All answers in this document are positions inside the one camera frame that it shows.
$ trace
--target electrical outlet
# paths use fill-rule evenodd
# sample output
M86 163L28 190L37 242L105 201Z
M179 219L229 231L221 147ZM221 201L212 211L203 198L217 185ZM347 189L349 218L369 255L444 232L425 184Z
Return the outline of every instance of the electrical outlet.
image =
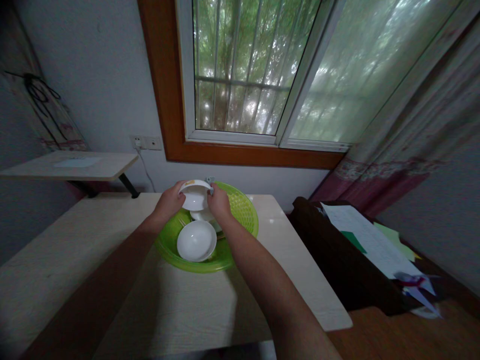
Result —
M150 150L162 150L162 143L157 136L147 136L145 138L146 147Z
M130 142L137 150L162 150L162 142L158 136L130 135Z
M130 135L130 142L131 142L131 146L134 149L140 150L140 149L147 148L147 144L145 142L145 136Z

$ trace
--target white table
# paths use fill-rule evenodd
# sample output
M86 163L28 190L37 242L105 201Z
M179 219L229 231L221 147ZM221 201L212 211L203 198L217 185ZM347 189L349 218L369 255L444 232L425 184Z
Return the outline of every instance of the white table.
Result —
M351 327L275 198L248 196L258 213L258 240L285 269L322 327ZM2 266L2 345L12 354L23 351L159 198L159 193L142 193L138 199L127 193L85 198ZM186 272L161 259L153 247L95 358L144 359L269 339L265 318L235 268Z
M84 181L114 181L120 179L135 199L139 193L124 172L137 161L138 157L138 155L131 153L53 151L0 171L0 178L65 180L87 193L90 198L94 198L98 193ZM65 163L65 161L72 159L74 160L70 163ZM95 162L82 166L82 161L88 161L88 159L95 159Z

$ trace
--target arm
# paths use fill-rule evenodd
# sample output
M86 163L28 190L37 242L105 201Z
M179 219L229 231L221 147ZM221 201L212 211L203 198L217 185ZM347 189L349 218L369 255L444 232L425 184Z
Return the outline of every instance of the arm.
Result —
M230 245L236 267L270 327L278 359L341 359L314 314L275 258L233 217L216 184L211 213Z
M184 181L166 190L155 210L73 293L22 359L91 359L137 279L157 235L182 207Z

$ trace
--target dark wooden desk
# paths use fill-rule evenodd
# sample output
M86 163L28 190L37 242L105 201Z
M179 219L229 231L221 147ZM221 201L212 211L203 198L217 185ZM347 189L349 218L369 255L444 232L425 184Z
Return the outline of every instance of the dark wooden desk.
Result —
M332 206L350 205L347 201L324 203ZM385 315L392 316L422 306L414 298L403 295L397 280L390 280L382 274L317 210L316 207L321 206L319 202L311 203L303 197L297 197L293 206L288 217L291 224L347 311L375 306ZM420 271L442 276L432 279L437 296L426 291L425 296L431 302L445 299L442 285L445 272L433 271L433 263L422 254L419 255L422 260L417 259L415 266Z

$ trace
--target wooden floor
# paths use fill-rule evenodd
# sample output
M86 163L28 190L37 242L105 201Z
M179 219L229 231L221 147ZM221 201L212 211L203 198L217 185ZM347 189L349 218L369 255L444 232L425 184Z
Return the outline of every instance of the wooden floor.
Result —
M350 313L352 328L328 337L343 360L480 359L480 321L454 300L442 301L440 311L444 319L428 320L369 307Z

